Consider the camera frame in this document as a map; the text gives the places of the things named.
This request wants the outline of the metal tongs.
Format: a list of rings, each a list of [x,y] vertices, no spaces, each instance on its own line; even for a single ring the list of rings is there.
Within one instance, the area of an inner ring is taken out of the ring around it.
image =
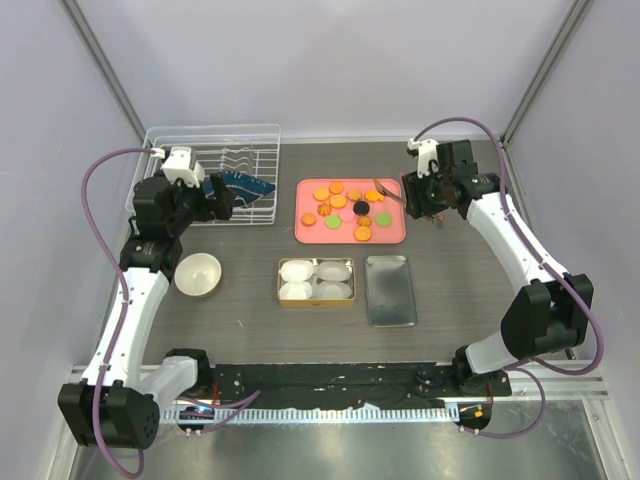
[[[374,179],[373,183],[374,183],[375,189],[376,189],[376,191],[378,193],[380,193],[384,197],[388,197],[388,198],[392,199],[393,201],[399,203],[403,207],[406,206],[406,201],[401,196],[393,193],[391,190],[389,190],[387,187],[385,187],[380,180]],[[443,228],[444,217],[440,213],[435,214],[433,216],[426,216],[425,219],[428,222],[430,222],[432,225],[434,225],[436,228],[438,228],[438,229],[442,229]]]

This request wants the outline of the black round cookie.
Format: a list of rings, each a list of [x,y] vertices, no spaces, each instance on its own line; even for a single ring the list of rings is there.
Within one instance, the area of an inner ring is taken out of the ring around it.
[[[356,216],[367,216],[370,212],[370,205],[367,201],[359,200],[353,204],[353,212]]]

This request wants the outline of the large orange round cookie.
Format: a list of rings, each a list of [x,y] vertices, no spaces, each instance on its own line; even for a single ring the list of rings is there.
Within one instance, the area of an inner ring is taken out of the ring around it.
[[[358,242],[368,242],[372,238],[372,230],[368,226],[358,226],[354,230],[354,238]]]

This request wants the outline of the silver tin lid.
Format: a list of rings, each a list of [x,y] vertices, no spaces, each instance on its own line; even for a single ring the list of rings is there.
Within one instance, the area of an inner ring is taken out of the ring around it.
[[[366,304],[374,328],[405,328],[417,322],[408,260],[402,255],[369,256],[365,260]]]

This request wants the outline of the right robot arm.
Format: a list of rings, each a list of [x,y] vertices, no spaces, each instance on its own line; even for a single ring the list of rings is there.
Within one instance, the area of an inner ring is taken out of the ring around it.
[[[456,351],[455,389],[475,394],[511,365],[581,345],[592,282],[570,274],[541,247],[501,192],[500,176],[480,173],[470,142],[409,140],[407,152],[417,168],[402,177],[406,213],[418,219],[457,211],[487,242],[515,293],[496,333]]]

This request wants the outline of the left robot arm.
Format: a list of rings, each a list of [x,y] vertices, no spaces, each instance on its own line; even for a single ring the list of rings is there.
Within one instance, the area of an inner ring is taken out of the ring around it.
[[[201,298],[222,278],[210,254],[182,255],[181,235],[194,222],[227,220],[234,195],[220,174],[198,186],[156,174],[134,188],[132,232],[116,264],[119,289],[107,325],[79,382],[61,387],[58,406],[81,446],[145,450],[160,415],[179,396],[205,397],[214,383],[205,351],[174,348],[161,365],[141,374],[156,312],[169,287]]]

